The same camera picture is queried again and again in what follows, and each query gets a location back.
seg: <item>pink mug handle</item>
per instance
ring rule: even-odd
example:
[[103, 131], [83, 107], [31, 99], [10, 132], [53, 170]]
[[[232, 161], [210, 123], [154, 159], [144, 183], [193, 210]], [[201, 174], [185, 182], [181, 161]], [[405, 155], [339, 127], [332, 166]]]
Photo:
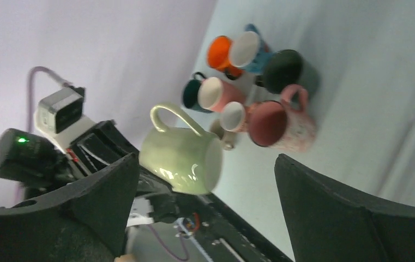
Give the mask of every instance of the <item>pink mug handle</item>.
[[291, 99], [297, 92], [299, 92], [299, 105], [300, 105], [300, 110], [297, 110], [297, 111], [305, 112], [307, 109], [307, 103], [308, 103], [308, 91], [303, 86], [296, 85], [296, 84], [286, 86], [284, 90], [281, 92], [281, 103], [290, 108]]

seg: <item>light green mug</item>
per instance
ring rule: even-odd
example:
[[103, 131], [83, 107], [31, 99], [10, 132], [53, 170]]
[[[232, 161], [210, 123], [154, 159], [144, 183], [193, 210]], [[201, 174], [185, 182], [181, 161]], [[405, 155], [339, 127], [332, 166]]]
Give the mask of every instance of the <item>light green mug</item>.
[[[159, 117], [160, 109], [174, 113], [190, 128], [168, 127]], [[210, 193], [220, 178], [223, 162], [218, 136], [202, 129], [172, 103], [156, 105], [150, 117], [155, 128], [143, 141], [140, 165], [169, 182], [174, 192]]]

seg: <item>cup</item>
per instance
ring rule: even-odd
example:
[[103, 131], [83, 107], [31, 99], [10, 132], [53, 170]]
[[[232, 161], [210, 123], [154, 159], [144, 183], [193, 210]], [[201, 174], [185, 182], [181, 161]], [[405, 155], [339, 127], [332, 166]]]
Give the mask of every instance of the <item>cup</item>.
[[220, 115], [220, 125], [226, 130], [234, 133], [246, 132], [251, 113], [258, 106], [254, 103], [244, 106], [239, 102], [230, 102]]
[[[300, 109], [291, 107], [299, 93]], [[300, 85], [289, 85], [281, 93], [281, 103], [265, 101], [250, 116], [249, 136], [259, 146], [293, 152], [306, 151], [315, 141], [315, 122], [307, 115], [308, 92]]]
[[207, 110], [222, 112], [223, 108], [229, 102], [246, 101], [246, 96], [234, 85], [225, 82], [219, 78], [206, 79], [197, 94], [199, 105]]
[[212, 113], [212, 111], [202, 108], [197, 101], [197, 94], [201, 83], [206, 79], [206, 76], [201, 72], [195, 72], [192, 79], [185, 85], [182, 94], [183, 106], [187, 109], [195, 110], [203, 113]]
[[230, 80], [236, 80], [243, 71], [234, 67], [228, 59], [231, 43], [231, 39], [224, 35], [215, 38], [210, 44], [206, 59], [211, 68], [224, 73]]
[[236, 134], [233, 132], [226, 131], [220, 125], [220, 120], [216, 119], [210, 125], [209, 132], [216, 134], [220, 141], [222, 142], [223, 150], [232, 150], [234, 149], [234, 140]]
[[273, 53], [253, 24], [248, 24], [230, 48], [229, 59], [234, 67], [262, 74]]
[[316, 93], [320, 77], [316, 69], [296, 50], [276, 52], [263, 69], [263, 86], [272, 94], [280, 94], [291, 84], [305, 86], [309, 99]]
[[[166, 109], [189, 128], [167, 126], [158, 112]], [[154, 128], [145, 137], [139, 155], [140, 165], [172, 186], [174, 192], [208, 194], [216, 186], [222, 168], [222, 143], [206, 132], [180, 107], [161, 103], [151, 109]]]

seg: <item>green light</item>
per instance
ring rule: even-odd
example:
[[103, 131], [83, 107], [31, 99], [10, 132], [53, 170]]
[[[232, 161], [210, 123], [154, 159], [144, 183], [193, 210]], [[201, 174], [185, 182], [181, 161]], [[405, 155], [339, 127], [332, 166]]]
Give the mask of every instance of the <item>green light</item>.
[[27, 140], [25, 138], [18, 138], [18, 142], [19, 143], [26, 143], [26, 142], [29, 142], [29, 140]]

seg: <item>table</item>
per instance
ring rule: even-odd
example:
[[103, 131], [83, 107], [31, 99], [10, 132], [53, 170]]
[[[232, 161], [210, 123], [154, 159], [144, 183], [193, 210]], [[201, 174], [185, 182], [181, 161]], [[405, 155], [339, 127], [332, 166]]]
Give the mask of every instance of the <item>table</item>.
[[[310, 151], [288, 155], [349, 186], [415, 206], [415, 179], [399, 194], [397, 186], [385, 187], [382, 175], [415, 112], [415, 1], [219, 0], [194, 71], [226, 80], [208, 68], [206, 50], [216, 36], [234, 39], [250, 22], [272, 49], [299, 51], [321, 75], [309, 108], [317, 140]], [[233, 83], [256, 90], [255, 100], [276, 98], [252, 87], [252, 79]], [[187, 112], [205, 129], [218, 117]], [[280, 153], [239, 135], [236, 148], [224, 153], [214, 193], [294, 259], [274, 178]]]

